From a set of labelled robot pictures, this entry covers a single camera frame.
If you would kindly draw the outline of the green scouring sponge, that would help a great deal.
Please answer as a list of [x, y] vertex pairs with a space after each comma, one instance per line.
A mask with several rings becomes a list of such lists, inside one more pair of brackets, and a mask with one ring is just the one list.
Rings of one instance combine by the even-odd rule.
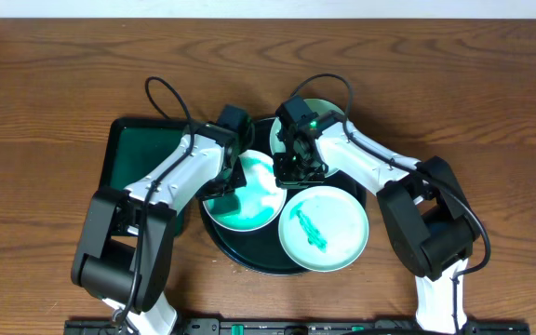
[[208, 215], [218, 221], [239, 215], [243, 208], [242, 200], [237, 193], [224, 194], [221, 197], [206, 200], [204, 204]]

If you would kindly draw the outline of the white plate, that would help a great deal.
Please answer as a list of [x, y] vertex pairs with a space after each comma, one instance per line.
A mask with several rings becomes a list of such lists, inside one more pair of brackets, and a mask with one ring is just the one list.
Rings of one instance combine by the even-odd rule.
[[273, 159], [262, 152], [247, 150], [239, 155], [247, 185], [236, 188], [242, 211], [223, 221], [211, 220], [235, 232], [258, 230], [273, 221], [284, 207], [287, 191], [275, 184]]

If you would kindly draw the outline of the light green front plate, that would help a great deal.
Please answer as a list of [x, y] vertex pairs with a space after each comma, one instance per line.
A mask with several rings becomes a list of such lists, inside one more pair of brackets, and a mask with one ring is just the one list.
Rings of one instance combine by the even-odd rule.
[[334, 272], [353, 263], [369, 240], [369, 219], [352, 195], [332, 186], [295, 194], [284, 206], [278, 237], [285, 253], [302, 268]]

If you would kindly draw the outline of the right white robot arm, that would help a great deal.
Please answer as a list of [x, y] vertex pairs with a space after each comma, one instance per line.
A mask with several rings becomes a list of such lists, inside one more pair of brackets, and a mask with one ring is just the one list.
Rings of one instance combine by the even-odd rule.
[[318, 184], [330, 168], [376, 196], [391, 246], [415, 276], [416, 322], [430, 333], [462, 334], [462, 280], [481, 239], [490, 247], [449, 164], [398, 154], [361, 133], [344, 115], [303, 112], [276, 115], [285, 146], [275, 154], [275, 175], [285, 188]]

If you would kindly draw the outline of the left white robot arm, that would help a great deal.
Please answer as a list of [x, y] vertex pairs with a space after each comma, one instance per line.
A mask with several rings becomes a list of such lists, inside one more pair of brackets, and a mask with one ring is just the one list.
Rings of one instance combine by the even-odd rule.
[[164, 290], [175, 220], [194, 197], [244, 185], [239, 156], [253, 142], [250, 121], [193, 122], [150, 172], [121, 190], [92, 196], [74, 255], [72, 282], [114, 308], [121, 334], [169, 334], [177, 312]]

